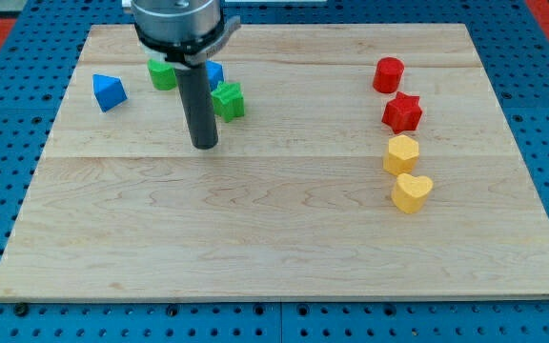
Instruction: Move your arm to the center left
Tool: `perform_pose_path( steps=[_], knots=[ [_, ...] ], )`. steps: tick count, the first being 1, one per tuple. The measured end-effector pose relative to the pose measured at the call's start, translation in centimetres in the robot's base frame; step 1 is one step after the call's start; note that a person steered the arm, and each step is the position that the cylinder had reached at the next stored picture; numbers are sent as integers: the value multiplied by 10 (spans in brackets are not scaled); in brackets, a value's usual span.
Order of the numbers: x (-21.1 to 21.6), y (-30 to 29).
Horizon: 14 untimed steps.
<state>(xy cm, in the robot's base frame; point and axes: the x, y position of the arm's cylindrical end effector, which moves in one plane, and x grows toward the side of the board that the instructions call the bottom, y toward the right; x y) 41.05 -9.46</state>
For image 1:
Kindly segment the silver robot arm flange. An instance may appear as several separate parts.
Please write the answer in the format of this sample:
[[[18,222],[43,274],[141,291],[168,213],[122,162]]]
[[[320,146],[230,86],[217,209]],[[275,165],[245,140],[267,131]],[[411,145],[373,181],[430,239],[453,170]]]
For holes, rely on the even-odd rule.
[[[140,45],[151,59],[192,68],[213,58],[241,28],[219,0],[122,0]]]

